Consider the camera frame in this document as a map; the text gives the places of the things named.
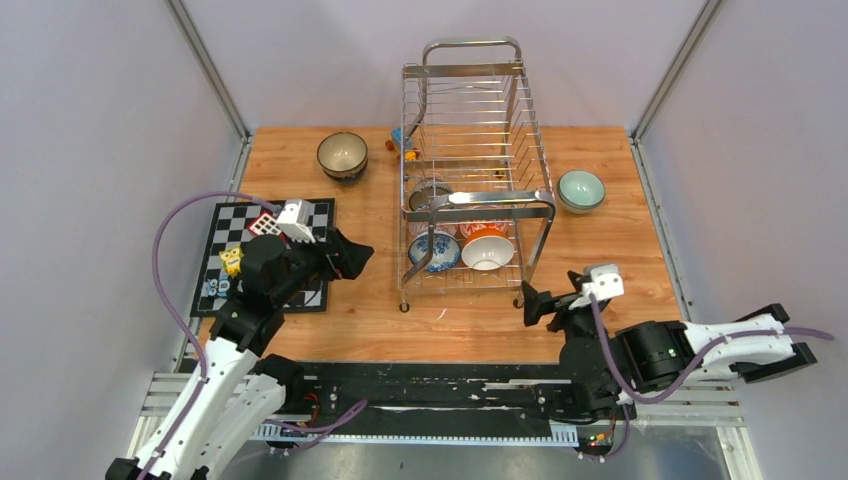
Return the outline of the blue floral bowl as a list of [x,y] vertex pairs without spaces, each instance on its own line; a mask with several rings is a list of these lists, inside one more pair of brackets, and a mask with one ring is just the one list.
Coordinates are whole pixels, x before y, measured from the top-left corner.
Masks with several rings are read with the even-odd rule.
[[427,272],[442,272],[455,267],[461,259],[461,247],[455,236],[436,230],[433,241],[434,245],[430,246],[427,232],[415,236],[407,248],[409,261],[415,264],[431,252],[431,260],[425,267]]

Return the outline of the brown speckled bowl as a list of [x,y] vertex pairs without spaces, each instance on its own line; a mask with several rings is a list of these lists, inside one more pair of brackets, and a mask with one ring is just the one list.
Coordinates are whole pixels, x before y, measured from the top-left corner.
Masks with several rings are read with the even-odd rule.
[[356,172],[368,161],[368,148],[362,137],[353,132],[336,132],[319,144],[316,157],[323,170]]

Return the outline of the small celadon green bowl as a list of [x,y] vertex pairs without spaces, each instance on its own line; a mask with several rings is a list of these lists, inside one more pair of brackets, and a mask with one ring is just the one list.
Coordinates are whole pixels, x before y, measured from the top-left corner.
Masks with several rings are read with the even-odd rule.
[[565,211],[572,213],[572,214],[575,214],[575,215],[589,214],[591,212],[598,210],[603,205],[603,201],[583,205],[583,204],[572,202],[568,198],[560,198],[559,203],[561,204],[562,208]]

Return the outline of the large ribbed celadon bowl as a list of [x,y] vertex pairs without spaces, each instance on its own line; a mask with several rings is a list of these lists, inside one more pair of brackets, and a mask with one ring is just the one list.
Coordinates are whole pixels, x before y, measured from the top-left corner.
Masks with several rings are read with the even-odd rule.
[[563,174],[556,185],[560,198],[587,205],[603,201],[606,189],[601,179],[586,170],[571,170]]

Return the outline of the steel two-tier dish rack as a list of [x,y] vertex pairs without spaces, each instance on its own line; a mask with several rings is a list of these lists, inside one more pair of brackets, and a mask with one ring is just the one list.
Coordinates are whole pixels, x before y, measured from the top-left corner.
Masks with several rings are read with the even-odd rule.
[[[550,168],[536,118],[522,49],[510,36],[437,39],[416,63],[402,71],[400,126],[420,150],[418,160],[399,161],[399,308],[415,295],[505,291],[521,306],[521,283],[530,282],[552,229],[556,201]],[[413,186],[425,179],[447,182],[452,194],[435,197],[410,211]],[[496,270],[477,271],[459,263],[427,272],[431,252],[413,264],[407,257],[410,222],[453,234],[461,251],[459,226],[509,222],[512,260]]]

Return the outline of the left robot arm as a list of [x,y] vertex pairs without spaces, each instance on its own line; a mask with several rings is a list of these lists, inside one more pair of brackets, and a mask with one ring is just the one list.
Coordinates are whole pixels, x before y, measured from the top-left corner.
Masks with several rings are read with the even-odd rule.
[[269,416],[305,403],[302,365],[265,353],[285,305],[315,281],[356,279],[374,254],[335,227],[322,241],[260,235],[240,251],[241,289],[216,311],[190,380],[148,442],[134,457],[115,459],[106,478],[218,478]]

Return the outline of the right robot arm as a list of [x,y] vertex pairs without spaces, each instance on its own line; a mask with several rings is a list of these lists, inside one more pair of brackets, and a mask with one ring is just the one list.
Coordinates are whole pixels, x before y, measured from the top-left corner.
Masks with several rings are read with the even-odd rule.
[[787,327],[783,306],[772,303],[722,324],[648,321],[609,334],[601,314],[624,293],[615,264],[567,274],[574,290],[553,295],[521,284],[523,322],[545,317],[552,333],[564,335],[558,370],[562,387],[541,387],[545,417],[572,425],[634,417],[638,404],[656,404],[687,380],[746,383],[777,379],[817,363],[798,341],[802,330]]

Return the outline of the orange bowl white inside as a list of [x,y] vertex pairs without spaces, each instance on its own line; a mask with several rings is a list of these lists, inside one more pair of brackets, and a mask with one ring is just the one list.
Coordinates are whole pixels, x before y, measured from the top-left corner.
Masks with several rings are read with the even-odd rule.
[[515,252],[515,246],[507,234],[496,230],[481,230],[466,240],[461,260],[472,270],[492,271],[507,265]]

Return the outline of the orange geometric pattern bowl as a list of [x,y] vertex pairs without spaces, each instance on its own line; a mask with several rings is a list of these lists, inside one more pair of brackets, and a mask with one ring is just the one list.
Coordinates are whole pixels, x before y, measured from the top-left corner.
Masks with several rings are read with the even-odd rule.
[[427,235],[430,229],[430,224],[427,221],[410,222],[408,224],[408,233],[411,239],[415,239],[421,235]]

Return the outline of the red toy brick block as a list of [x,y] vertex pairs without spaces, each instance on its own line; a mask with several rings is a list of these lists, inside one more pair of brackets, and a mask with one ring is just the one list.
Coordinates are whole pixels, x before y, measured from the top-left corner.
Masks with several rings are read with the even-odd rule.
[[268,211],[263,211],[246,227],[246,230],[253,236],[274,235],[283,237],[284,233],[279,227],[276,218]]

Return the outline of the orange floral white bowl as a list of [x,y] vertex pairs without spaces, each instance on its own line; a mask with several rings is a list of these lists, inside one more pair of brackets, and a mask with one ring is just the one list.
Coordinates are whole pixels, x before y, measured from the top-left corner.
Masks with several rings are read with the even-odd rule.
[[476,232],[481,231],[481,230],[484,230],[484,231],[496,230],[496,231],[498,231],[502,234],[507,234],[509,227],[510,227],[509,222],[479,221],[479,222],[463,223],[459,226],[459,231],[466,239],[470,239]]

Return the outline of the yellow owl toy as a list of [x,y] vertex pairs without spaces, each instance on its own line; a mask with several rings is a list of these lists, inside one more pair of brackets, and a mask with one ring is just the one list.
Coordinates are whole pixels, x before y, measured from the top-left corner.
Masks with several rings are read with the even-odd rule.
[[241,259],[244,256],[240,245],[222,250],[218,253],[222,270],[230,277],[236,277],[241,272]]

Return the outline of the black white chessboard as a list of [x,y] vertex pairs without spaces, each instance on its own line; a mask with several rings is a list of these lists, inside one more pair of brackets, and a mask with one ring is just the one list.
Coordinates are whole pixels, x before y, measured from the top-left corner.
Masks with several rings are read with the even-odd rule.
[[[254,238],[246,227],[263,211],[264,207],[256,204],[238,202],[218,203],[215,205],[206,246],[201,254],[199,275],[193,295],[190,316],[193,318],[212,317],[226,300],[235,292],[242,291],[241,282],[228,276],[221,268],[218,253],[222,250],[241,245]],[[205,280],[229,277],[232,288],[226,298],[202,298],[202,286]],[[284,305],[286,313],[315,313],[328,309],[329,284],[316,280],[296,293]]]

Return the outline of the blue owl toy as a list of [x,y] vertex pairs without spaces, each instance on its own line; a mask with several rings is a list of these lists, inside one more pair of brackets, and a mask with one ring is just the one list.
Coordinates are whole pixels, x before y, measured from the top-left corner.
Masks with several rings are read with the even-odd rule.
[[202,286],[202,298],[226,298],[232,288],[229,277],[205,280]]

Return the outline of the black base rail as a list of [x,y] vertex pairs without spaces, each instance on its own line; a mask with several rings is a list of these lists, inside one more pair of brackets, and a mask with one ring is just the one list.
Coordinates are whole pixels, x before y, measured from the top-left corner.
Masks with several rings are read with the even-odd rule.
[[531,443],[574,427],[565,445],[608,448],[595,435],[637,419],[602,367],[553,364],[307,362],[278,415],[328,426],[357,402],[362,412],[332,436],[410,443]]

